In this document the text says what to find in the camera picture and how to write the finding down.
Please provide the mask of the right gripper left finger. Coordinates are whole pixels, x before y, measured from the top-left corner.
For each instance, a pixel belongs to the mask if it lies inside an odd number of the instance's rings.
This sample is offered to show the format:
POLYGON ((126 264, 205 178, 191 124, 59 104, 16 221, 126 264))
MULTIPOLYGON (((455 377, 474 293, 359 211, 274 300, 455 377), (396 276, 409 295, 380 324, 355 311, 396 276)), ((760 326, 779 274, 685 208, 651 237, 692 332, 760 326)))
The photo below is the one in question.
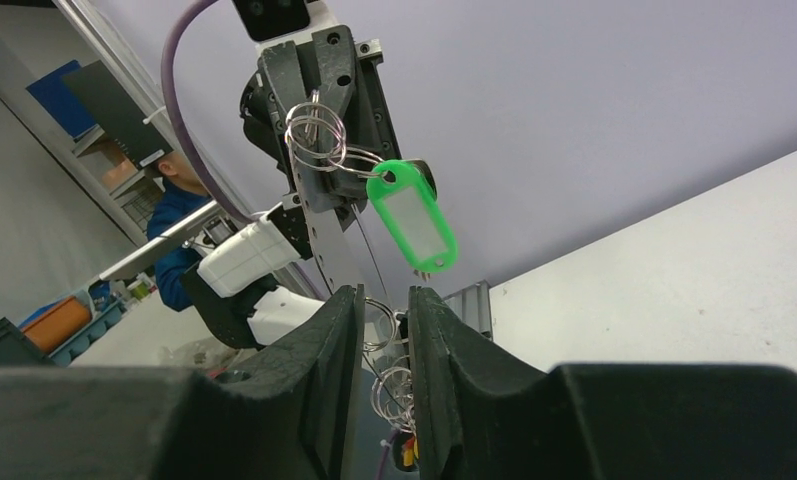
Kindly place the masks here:
POLYGON ((0 479, 347 479, 364 291, 222 383, 185 368, 0 367, 0 479))

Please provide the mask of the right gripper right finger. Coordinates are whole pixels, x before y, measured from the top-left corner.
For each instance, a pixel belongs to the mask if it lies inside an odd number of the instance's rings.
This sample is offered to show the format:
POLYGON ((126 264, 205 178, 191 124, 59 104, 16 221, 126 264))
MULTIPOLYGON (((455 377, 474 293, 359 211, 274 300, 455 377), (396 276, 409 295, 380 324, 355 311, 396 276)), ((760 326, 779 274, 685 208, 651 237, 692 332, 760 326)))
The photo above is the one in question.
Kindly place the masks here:
POLYGON ((549 372, 409 292, 424 479, 797 479, 797 373, 737 364, 549 372))

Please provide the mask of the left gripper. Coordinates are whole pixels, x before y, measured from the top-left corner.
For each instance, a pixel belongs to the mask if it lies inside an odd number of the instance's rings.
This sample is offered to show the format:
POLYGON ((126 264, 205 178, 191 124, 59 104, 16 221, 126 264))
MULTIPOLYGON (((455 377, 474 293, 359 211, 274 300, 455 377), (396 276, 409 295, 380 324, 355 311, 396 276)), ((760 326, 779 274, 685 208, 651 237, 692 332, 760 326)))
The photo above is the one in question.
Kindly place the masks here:
POLYGON ((240 101, 244 134, 318 206, 365 200, 375 164, 400 155, 382 61, 379 40, 357 41, 345 25, 258 51, 240 101))

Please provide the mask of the green tagged key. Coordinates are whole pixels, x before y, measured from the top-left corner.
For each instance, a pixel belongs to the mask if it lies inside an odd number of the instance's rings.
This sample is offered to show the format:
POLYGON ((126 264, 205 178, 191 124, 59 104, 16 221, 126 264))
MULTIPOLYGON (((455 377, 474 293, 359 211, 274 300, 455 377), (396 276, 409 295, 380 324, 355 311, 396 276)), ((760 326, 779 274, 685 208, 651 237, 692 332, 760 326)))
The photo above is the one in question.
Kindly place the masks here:
POLYGON ((459 243, 439 206, 436 182, 425 160, 376 164, 366 180, 366 192, 417 277, 427 281, 456 264, 459 243))

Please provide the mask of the metal key ring plate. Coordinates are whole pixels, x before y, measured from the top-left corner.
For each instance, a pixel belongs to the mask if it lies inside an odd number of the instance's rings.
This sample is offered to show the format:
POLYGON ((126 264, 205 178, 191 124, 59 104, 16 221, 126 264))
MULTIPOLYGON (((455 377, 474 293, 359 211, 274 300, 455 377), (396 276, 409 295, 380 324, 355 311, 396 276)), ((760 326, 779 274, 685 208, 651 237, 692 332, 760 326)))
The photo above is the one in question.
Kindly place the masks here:
MULTIPOLYGON (((284 143, 318 271, 330 293, 344 285, 362 287, 364 276, 344 235, 337 210, 327 202, 320 187, 333 173, 366 179, 366 172, 349 166, 347 161, 372 162, 374 156, 347 147, 342 120, 334 109, 321 102, 317 90, 289 109, 284 124, 284 143)), ((376 377, 370 393, 372 409, 393 428, 414 434, 412 374, 400 335, 400 313, 388 301, 369 293, 364 314, 363 360, 376 377)))

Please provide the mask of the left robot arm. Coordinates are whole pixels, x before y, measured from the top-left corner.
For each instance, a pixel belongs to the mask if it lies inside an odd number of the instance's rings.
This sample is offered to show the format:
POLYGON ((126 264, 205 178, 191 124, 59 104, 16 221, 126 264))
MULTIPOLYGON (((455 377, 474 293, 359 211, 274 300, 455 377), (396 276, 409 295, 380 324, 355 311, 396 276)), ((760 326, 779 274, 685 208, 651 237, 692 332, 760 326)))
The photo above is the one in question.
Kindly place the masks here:
POLYGON ((313 260, 330 292, 362 277, 345 231, 369 198, 374 167, 397 142, 381 89, 378 47, 337 24, 264 47, 240 99, 248 140, 272 157, 288 193, 185 275, 210 330, 234 348, 261 348, 302 324, 317 302, 268 279, 313 260))

